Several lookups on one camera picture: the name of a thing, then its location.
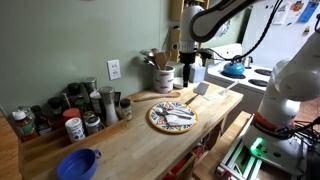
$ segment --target blue bowl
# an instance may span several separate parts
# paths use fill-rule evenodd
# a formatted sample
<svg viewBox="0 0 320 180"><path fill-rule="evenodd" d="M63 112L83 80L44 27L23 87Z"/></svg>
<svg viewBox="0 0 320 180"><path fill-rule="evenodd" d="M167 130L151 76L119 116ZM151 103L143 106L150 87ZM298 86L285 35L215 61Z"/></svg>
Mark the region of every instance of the blue bowl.
<svg viewBox="0 0 320 180"><path fill-rule="evenodd" d="M242 63L227 63L223 67L223 72L232 76L240 76L244 70L245 68Z"/></svg>
<svg viewBox="0 0 320 180"><path fill-rule="evenodd" d="M101 156L99 150L80 149L64 158L58 167L58 177L61 180L87 180L96 169L96 154Z"/></svg>

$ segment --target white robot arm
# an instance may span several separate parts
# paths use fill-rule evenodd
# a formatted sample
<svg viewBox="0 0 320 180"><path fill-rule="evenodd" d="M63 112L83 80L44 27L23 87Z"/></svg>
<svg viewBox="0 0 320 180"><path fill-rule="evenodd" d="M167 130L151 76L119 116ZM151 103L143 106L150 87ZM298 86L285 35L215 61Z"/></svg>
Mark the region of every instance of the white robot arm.
<svg viewBox="0 0 320 180"><path fill-rule="evenodd" d="M256 2L259 0L222 0L208 10L189 7L190 11L183 12L179 50L180 61L185 63L184 76L189 76L185 71L194 62L198 42L213 38L224 22ZM275 6L280 5L279 2L282 0L278 0ZM285 131L290 131L288 127L299 111L300 102L320 96L319 31L320 28L309 37L291 61L280 61L273 68L253 123L242 137L253 156L296 176L305 172L306 147ZM188 77L184 77L185 87L187 82Z"/></svg>

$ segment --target green light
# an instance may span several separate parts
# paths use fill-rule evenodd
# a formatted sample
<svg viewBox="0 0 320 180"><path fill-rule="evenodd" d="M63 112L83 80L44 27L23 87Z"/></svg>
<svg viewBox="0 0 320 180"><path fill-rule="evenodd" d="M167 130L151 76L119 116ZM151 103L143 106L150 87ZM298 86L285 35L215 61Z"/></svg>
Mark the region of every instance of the green light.
<svg viewBox="0 0 320 180"><path fill-rule="evenodd" d="M254 143L252 144L252 146L250 147L251 151L254 151L257 149L257 146L263 141L263 139L261 137L258 137L256 139L256 141L254 141Z"/></svg>

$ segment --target stovetop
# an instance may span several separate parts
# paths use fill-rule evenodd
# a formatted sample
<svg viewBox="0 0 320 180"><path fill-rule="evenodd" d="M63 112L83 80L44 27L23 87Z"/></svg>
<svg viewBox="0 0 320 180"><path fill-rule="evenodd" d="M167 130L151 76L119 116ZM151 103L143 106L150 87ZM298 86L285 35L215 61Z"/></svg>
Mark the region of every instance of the stovetop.
<svg viewBox="0 0 320 180"><path fill-rule="evenodd" d="M224 81L224 82L227 82L230 84L232 84L235 81L239 81L239 83L238 83L239 86L242 86L242 87L249 89L249 90L258 91L260 93L263 93L266 90L266 87L254 85L254 84L250 83L249 80L255 79L255 80L262 80L262 81L268 82L270 76L259 74L259 73L255 72L255 70L256 69L265 69L265 70L271 71L271 69L251 64L250 66L252 68L245 69L245 71L243 73L243 75L245 76L244 79L234 79L234 78L226 77L221 74L221 72L223 71L223 67L226 63L229 63L229 61L221 61L221 62L217 62L215 64L208 65L208 71L207 71L208 74L207 75L209 75L210 78L221 80L221 81Z"/></svg>

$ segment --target decorative plate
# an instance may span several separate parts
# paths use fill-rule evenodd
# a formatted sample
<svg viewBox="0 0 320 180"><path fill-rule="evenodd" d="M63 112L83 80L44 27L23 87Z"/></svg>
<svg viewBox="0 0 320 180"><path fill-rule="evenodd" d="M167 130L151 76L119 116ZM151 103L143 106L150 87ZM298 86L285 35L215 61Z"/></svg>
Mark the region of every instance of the decorative plate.
<svg viewBox="0 0 320 180"><path fill-rule="evenodd" d="M172 101L161 102L150 108L150 110L148 111L148 119L151 122L151 124L153 124L156 128L162 131L169 133L184 133L190 131L196 124L170 126L163 116L156 114L155 109L161 107L166 107L168 109L174 109L176 107L187 107L188 111L194 113L195 119L196 121L198 121L198 115L196 111L193 110L191 107L187 106L186 104Z"/></svg>

